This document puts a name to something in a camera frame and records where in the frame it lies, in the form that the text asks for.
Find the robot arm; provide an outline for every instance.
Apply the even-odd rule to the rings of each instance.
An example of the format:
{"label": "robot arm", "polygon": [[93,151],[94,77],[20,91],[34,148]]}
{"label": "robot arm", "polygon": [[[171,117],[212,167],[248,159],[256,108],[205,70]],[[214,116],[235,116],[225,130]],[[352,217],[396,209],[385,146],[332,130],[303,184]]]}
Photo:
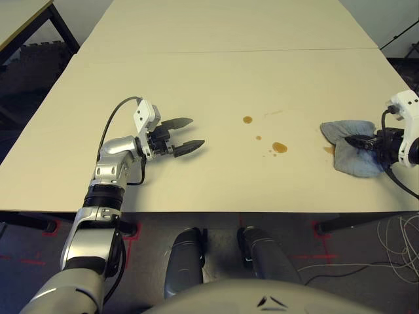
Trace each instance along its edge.
{"label": "robot arm", "polygon": [[112,139],[100,148],[83,206],[77,211],[62,251],[61,272],[45,283],[22,314],[101,313],[103,283],[118,272],[124,245],[119,229],[120,207],[132,164],[142,162],[145,166],[145,161],[157,154],[181,156],[204,143],[171,146],[168,130],[192,120],[178,118],[157,126],[158,109],[141,98],[134,121],[137,137]]}
{"label": "robot arm", "polygon": [[412,90],[405,90],[391,98],[388,107],[392,106],[396,119],[406,121],[399,147],[399,162],[406,167],[414,167],[419,158],[419,97]]}
{"label": "robot arm", "polygon": [[394,95],[387,102],[386,113],[405,120],[405,129],[384,128],[374,136],[351,135],[345,140],[356,148],[372,150],[384,168],[400,162],[405,167],[419,164],[419,97],[412,90]]}

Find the white wall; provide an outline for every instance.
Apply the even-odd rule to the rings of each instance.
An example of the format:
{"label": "white wall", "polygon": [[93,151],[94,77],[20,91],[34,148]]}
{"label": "white wall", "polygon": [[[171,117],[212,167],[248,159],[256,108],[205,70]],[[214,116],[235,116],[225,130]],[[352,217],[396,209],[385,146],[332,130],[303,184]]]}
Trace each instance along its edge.
{"label": "white wall", "polygon": [[[419,19],[419,0],[339,1],[379,47]],[[418,41],[419,24],[383,49],[383,53],[388,58],[403,57]]]}
{"label": "white wall", "polygon": [[[339,1],[379,47],[419,19],[419,0]],[[111,3],[112,0],[54,1],[58,12],[80,44],[86,40]],[[48,21],[27,43],[57,40],[61,40],[61,37]],[[386,57],[403,57],[410,45],[417,41],[419,41],[419,24],[383,49],[383,53]]]}
{"label": "white wall", "polygon": [[[54,5],[68,28],[82,44],[113,0],[54,0]],[[50,21],[47,21],[26,42],[60,41],[62,38]]]}

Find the cloth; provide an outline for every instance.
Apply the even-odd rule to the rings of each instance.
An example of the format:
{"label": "cloth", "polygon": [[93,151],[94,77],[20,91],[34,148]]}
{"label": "cloth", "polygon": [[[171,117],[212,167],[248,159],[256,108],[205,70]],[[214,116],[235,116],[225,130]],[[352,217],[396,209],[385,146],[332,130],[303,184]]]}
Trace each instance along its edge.
{"label": "cloth", "polygon": [[384,170],[377,161],[375,152],[358,149],[348,142],[345,137],[349,135],[373,136],[375,125],[369,121],[334,121],[320,125],[320,130],[326,139],[336,145],[335,169],[356,177],[375,177]]}

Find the metal table frame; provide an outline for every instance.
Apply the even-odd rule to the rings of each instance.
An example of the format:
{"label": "metal table frame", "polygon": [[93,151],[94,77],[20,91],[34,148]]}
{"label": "metal table frame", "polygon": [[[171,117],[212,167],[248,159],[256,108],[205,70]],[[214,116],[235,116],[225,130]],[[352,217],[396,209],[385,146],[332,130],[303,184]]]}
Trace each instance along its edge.
{"label": "metal table frame", "polygon": [[56,7],[51,3],[0,51],[0,65],[4,64],[47,20],[52,22],[52,25],[57,29],[70,51],[76,54],[80,49],[80,45]]}

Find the wooden tabletop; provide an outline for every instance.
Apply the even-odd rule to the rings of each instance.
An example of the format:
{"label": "wooden tabletop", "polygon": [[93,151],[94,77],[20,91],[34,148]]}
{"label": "wooden tabletop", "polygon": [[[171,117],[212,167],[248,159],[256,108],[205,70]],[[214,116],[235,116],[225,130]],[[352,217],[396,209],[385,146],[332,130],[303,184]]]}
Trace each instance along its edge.
{"label": "wooden tabletop", "polygon": [[115,0],[81,52],[376,48],[338,0]]}
{"label": "wooden tabletop", "polygon": [[52,0],[1,0],[0,50],[44,11]]}
{"label": "wooden tabletop", "polygon": [[[224,52],[203,52],[191,39],[194,52],[141,52],[139,43],[118,37],[118,31],[105,41],[106,21],[127,13],[116,12],[121,3],[135,10],[134,2],[114,1],[92,41],[70,61],[1,164],[0,209],[76,211],[109,115],[121,100],[142,96],[158,106],[162,120],[194,119],[172,132],[175,145],[206,142],[190,155],[147,163],[144,185],[126,189],[124,211],[418,210],[418,202],[384,174],[360,179],[336,171],[330,144],[319,130],[322,122],[333,120],[369,120],[378,126],[385,102],[407,89],[378,49],[261,51],[254,46],[256,51],[232,52],[224,46]],[[304,11],[303,4],[311,1],[292,2]],[[325,2],[334,3],[340,14],[337,1]],[[136,135],[135,108],[133,102],[117,113],[108,139]],[[388,126],[404,124],[389,117]],[[287,151],[275,152],[275,142]],[[417,167],[396,166],[395,172],[419,189]],[[139,176],[137,167],[130,180]]]}

